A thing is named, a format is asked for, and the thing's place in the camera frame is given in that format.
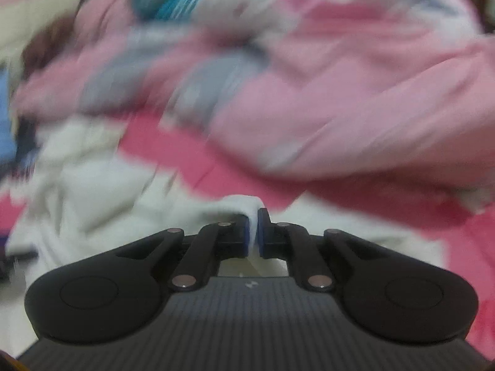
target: bed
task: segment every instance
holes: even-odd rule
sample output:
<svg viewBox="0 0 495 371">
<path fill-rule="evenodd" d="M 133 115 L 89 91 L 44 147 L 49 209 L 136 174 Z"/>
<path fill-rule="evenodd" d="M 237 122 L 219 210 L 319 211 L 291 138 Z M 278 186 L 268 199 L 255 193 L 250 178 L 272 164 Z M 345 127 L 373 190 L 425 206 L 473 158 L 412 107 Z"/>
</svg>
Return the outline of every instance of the bed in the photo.
<svg viewBox="0 0 495 371">
<path fill-rule="evenodd" d="M 77 3 L 78 0 L 0 0 L 0 61 L 8 61 L 13 85 L 20 76 L 20 53 L 33 33 Z M 202 196 L 215 199 L 231 194 L 254 195 L 269 210 L 283 211 L 309 194 L 320 205 L 328 205 L 322 212 L 326 213 L 322 215 L 326 221 L 340 221 L 345 227 L 342 219 L 347 216 L 351 227 L 348 219 L 372 216 L 378 229 L 381 224 L 399 224 L 426 240 L 440 241 L 445 253 L 443 266 L 466 278 L 479 295 L 480 309 L 468 340 L 487 357 L 495 357 L 495 205 L 471 210 L 466 208 L 469 203 L 462 204 L 457 196 L 444 190 L 398 186 L 373 177 L 310 183 L 274 181 L 240 168 L 200 135 L 170 125 L 156 113 L 142 111 L 126 120 L 128 127 L 119 150 L 163 168 L 178 168 L 189 188 Z M 7 233 L 23 209 L 23 202 L 11 199 L 0 189 L 1 230 Z M 349 231 L 365 232 L 369 224 L 364 222 Z M 0 349 L 18 355 L 25 344 L 22 335 L 32 334 L 29 325 L 12 327 L 9 318 L 23 311 L 22 294 L 11 291 L 1 297 L 6 302 L 0 303 L 5 310 L 0 316 L 8 320 L 0 324 L 11 328 L 6 338 L 2 337 L 4 341 L 0 339 Z"/>
</svg>

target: crumpled bedding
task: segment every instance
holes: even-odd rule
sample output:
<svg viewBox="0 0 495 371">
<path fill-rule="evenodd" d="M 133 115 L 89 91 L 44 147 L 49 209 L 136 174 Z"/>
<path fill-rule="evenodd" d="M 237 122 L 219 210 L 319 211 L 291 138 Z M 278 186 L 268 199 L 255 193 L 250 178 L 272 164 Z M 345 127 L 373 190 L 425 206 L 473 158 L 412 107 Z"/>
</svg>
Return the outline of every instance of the crumpled bedding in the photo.
<svg viewBox="0 0 495 371">
<path fill-rule="evenodd" d="M 137 22 L 128 0 L 90 0 L 71 48 L 13 105 L 39 120 L 166 107 L 279 177 L 493 185 L 493 37 L 464 0 L 263 0 L 272 21 L 256 29 L 244 22 L 251 0 L 246 16 L 213 17 L 222 1 L 239 7 L 199 2 L 177 25 Z"/>
</svg>

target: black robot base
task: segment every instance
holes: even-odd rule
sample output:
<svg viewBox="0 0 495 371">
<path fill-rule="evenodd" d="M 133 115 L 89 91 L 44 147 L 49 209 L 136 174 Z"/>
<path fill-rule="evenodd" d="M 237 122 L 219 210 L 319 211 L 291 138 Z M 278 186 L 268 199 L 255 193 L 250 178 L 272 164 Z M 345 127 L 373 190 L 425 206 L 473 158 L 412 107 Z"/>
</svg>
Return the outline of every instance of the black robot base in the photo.
<svg viewBox="0 0 495 371">
<path fill-rule="evenodd" d="M 218 277 L 249 223 L 170 228 L 61 267 L 26 294 L 31 371 L 479 371 L 464 338 L 478 308 L 451 272 L 340 230 L 258 214 L 265 259 L 288 277 Z"/>
</svg>

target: pink blanket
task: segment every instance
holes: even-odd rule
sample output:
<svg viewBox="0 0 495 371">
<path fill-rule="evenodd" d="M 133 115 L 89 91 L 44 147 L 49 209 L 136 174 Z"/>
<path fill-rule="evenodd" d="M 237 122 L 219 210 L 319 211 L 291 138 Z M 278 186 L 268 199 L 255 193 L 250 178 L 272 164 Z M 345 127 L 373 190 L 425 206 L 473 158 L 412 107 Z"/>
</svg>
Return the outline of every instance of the pink blanket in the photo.
<svg viewBox="0 0 495 371">
<path fill-rule="evenodd" d="M 387 172 L 492 186 L 493 37 L 446 44 L 410 13 L 364 2 L 277 0 L 297 27 L 236 46 L 137 24 L 127 0 L 90 0 L 76 47 L 13 104 L 41 120 L 168 106 L 241 162 L 300 180 Z"/>
</svg>

